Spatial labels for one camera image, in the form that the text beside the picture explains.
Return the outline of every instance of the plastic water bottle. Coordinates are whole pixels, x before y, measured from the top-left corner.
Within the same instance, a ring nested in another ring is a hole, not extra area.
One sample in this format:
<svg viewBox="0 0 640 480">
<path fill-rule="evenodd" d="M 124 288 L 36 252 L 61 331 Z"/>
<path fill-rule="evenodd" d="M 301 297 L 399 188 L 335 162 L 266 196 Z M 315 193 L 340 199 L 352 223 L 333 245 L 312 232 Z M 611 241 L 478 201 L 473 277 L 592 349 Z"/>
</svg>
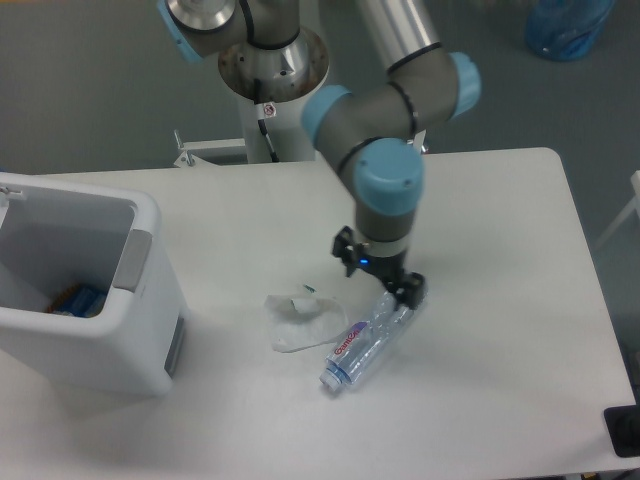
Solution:
<svg viewBox="0 0 640 480">
<path fill-rule="evenodd" d="M 585 56 L 604 27 L 616 0 L 539 0 L 525 29 L 527 45 L 552 60 Z"/>
<path fill-rule="evenodd" d="M 402 305 L 396 310 L 396 299 L 385 292 L 373 311 L 353 325 L 327 356 L 327 367 L 320 381 L 333 393 L 344 385 L 353 385 L 379 357 L 384 348 L 404 331 L 415 311 Z"/>
</svg>

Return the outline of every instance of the black cable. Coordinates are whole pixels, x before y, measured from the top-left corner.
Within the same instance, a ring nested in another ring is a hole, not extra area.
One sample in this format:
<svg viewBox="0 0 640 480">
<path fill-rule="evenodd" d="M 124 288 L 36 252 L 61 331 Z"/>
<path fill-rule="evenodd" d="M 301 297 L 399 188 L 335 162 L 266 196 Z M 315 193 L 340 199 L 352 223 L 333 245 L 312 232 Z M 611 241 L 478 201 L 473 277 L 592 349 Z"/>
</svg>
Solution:
<svg viewBox="0 0 640 480">
<path fill-rule="evenodd" d="M 253 103 L 254 105 L 259 105 L 260 102 L 260 88 L 262 87 L 262 82 L 259 79 L 253 80 Z M 271 141 L 271 137 L 269 136 L 269 131 L 267 130 L 267 124 L 264 119 L 258 120 L 258 128 L 260 129 L 260 133 L 264 137 L 264 141 L 267 144 L 267 150 L 269 150 L 269 156 L 271 157 L 272 163 L 280 163 L 280 158 L 278 158 L 278 154 L 276 153 L 276 149 L 273 146 L 273 142 Z"/>
<path fill-rule="evenodd" d="M 416 107 L 413 105 L 411 97 L 407 95 L 407 92 L 405 92 L 400 85 L 398 85 L 396 82 L 389 82 L 388 85 L 396 92 L 398 92 L 398 94 L 402 98 L 402 101 L 404 102 L 405 107 L 407 107 L 407 112 L 409 113 L 409 121 L 411 122 L 411 138 L 413 138 L 416 136 L 416 133 L 418 133 L 418 112 L 416 112 Z"/>
<path fill-rule="evenodd" d="M 393 72 L 395 72 L 401 66 L 406 65 L 411 60 L 413 60 L 415 58 L 418 58 L 420 55 L 423 55 L 425 53 L 430 52 L 431 50 L 435 50 L 436 48 L 440 48 L 440 47 L 442 47 L 442 44 L 440 42 L 432 43 L 431 45 L 428 45 L 426 47 L 422 47 L 420 50 L 407 55 L 403 59 L 398 60 L 396 63 L 391 65 L 389 68 L 387 68 L 387 75 L 391 75 Z"/>
<path fill-rule="evenodd" d="M 253 15 L 251 15 L 251 9 L 247 0 L 239 0 L 242 14 L 244 15 L 244 22 L 247 25 L 247 41 L 251 43 L 253 41 L 253 35 L 255 34 L 255 25 L 253 24 Z"/>
<path fill-rule="evenodd" d="M 335 169 L 336 175 L 338 175 L 338 177 L 342 175 L 342 171 L 345 169 L 345 167 L 347 166 L 347 163 L 349 163 L 349 160 L 351 160 L 351 158 L 353 158 L 355 154 L 357 154 L 360 150 L 362 150 L 367 145 L 375 142 L 376 140 L 380 140 L 381 138 L 382 137 L 367 138 L 366 140 L 364 140 L 363 142 L 361 142 L 360 144 L 356 145 L 351 150 L 349 150 L 349 153 L 347 153 L 347 155 L 342 160 L 340 160 L 340 163 L 338 164 L 338 168 Z"/>
<path fill-rule="evenodd" d="M 300 35 L 300 29 L 298 29 L 298 31 L 293 37 L 281 43 L 274 43 L 273 45 L 267 45 L 264 43 L 254 42 L 253 40 L 248 40 L 247 43 L 252 47 L 256 47 L 261 50 L 280 50 L 281 48 L 287 47 L 291 45 L 293 42 L 295 42 L 296 39 L 298 38 L 298 35 Z"/>
</svg>

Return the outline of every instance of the tabletop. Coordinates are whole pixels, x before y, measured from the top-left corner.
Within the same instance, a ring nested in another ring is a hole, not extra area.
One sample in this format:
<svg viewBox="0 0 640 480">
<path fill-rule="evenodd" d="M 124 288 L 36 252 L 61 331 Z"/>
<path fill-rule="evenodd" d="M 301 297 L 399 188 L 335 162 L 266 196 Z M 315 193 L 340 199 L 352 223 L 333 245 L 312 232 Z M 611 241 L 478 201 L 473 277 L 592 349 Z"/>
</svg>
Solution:
<svg viewBox="0 0 640 480">
<path fill-rule="evenodd" d="M 171 392 L 53 384 L 0 352 L 3 479 L 481 480 L 626 469 L 602 412 L 633 403 L 558 156 L 429 155 L 407 267 L 426 308 L 361 388 L 330 346 L 271 349 L 262 304 L 381 292 L 329 254 L 353 203 L 324 162 L 67 174 L 153 195 L 192 315 Z"/>
</svg>

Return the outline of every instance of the bottle label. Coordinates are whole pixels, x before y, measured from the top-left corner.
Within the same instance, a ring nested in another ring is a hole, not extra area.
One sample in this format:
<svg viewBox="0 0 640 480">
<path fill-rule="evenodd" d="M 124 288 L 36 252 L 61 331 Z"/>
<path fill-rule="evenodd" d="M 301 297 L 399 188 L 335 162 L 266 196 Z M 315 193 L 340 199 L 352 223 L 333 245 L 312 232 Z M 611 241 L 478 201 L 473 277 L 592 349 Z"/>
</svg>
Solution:
<svg viewBox="0 0 640 480">
<path fill-rule="evenodd" d="M 367 325 L 369 325 L 369 322 L 358 322 L 351 327 L 349 333 L 347 333 L 344 340 L 336 347 L 333 353 L 335 355 L 341 355 Z"/>
</svg>

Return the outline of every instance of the trash bin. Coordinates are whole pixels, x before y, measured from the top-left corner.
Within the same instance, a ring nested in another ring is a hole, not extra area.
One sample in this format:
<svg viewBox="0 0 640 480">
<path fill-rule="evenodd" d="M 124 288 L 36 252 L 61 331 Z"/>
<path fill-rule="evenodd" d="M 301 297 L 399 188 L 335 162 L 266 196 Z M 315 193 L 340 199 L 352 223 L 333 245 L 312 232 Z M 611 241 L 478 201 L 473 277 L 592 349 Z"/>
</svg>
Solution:
<svg viewBox="0 0 640 480">
<path fill-rule="evenodd" d="M 171 388 L 188 309 L 150 196 L 0 173 L 0 286 L 0 348 L 26 365 L 87 387 Z M 74 288 L 103 292 L 101 310 L 55 310 Z"/>
</svg>

